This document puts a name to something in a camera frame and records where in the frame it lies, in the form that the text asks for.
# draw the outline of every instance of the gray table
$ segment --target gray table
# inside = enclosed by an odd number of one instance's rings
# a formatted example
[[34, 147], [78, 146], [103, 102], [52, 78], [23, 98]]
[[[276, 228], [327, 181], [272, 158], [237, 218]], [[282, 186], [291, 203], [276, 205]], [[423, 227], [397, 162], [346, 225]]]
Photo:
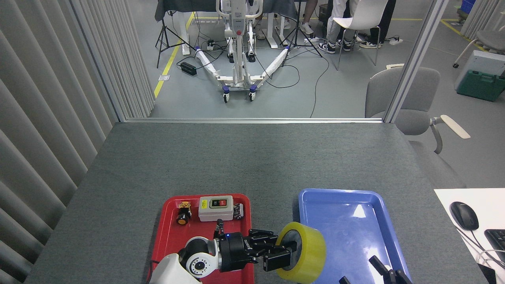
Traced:
[[114, 126], [25, 283], [144, 283], [169, 197], [243, 193], [279, 232], [309, 187], [379, 193], [414, 283], [485, 283], [394, 125], [187, 123]]

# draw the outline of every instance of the white curtain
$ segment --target white curtain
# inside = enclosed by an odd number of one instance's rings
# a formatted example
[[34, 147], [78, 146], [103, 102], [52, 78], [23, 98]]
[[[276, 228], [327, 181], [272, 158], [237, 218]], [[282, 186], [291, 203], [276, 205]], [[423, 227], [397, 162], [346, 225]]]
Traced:
[[70, 0], [121, 120], [149, 116], [147, 80], [137, 32], [125, 0]]
[[127, 3], [74, 2], [85, 18], [0, 0], [0, 283], [24, 281], [113, 124], [154, 105]]
[[502, 12], [505, 12], [504, 0], [476, 0], [461, 28], [461, 34], [476, 39], [477, 31], [500, 29], [505, 25]]

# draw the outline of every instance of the white pipe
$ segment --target white pipe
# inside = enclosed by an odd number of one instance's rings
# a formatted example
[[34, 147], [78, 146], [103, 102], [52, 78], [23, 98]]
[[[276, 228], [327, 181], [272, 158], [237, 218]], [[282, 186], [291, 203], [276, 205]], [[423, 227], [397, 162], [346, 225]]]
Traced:
[[198, 47], [196, 47], [196, 57], [200, 59], [201, 64], [203, 67], [211, 74], [213, 75], [216, 79], [219, 77], [218, 71], [214, 68], [214, 65], [209, 61], [205, 53]]
[[263, 72], [261, 75], [263, 77], [263, 80], [258, 85], [260, 87], [267, 79], [268, 77], [272, 76], [274, 72], [279, 68], [279, 66], [282, 64], [282, 61], [286, 57], [287, 52], [289, 51], [289, 47], [286, 47], [285, 49], [282, 50], [282, 52], [270, 63], [270, 65], [267, 67], [267, 69]]

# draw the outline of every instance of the blue tray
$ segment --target blue tray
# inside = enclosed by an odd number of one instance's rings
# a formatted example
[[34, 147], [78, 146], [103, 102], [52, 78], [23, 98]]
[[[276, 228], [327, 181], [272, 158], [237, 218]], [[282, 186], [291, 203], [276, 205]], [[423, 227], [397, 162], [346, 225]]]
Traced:
[[382, 197], [372, 191], [308, 188], [299, 196], [300, 222], [319, 230], [326, 242], [326, 263], [314, 283], [383, 284], [368, 262], [376, 255], [410, 278]]

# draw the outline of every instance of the chair armrest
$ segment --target chair armrest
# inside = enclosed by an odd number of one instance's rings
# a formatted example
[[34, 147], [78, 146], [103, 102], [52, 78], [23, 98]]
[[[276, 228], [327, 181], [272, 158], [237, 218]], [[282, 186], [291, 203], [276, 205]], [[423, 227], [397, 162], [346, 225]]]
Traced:
[[430, 120], [430, 128], [431, 131], [433, 132], [433, 135], [435, 136], [435, 140], [437, 141], [437, 149], [435, 149], [436, 154], [440, 154], [442, 152], [442, 137], [440, 136], [440, 132], [438, 132], [438, 129], [436, 125], [438, 123], [445, 123], [449, 128], [454, 131], [459, 137], [463, 139], [468, 139], [470, 138], [470, 135], [457, 123], [455, 122], [452, 118], [448, 117], [447, 115], [441, 115], [440, 117], [432, 117]]
[[466, 132], [457, 122], [455, 122], [452, 118], [448, 117], [447, 115], [443, 114], [440, 116], [440, 119], [449, 126], [450, 129], [454, 131], [459, 137], [463, 139], [468, 139], [470, 138], [470, 135], [468, 132]]

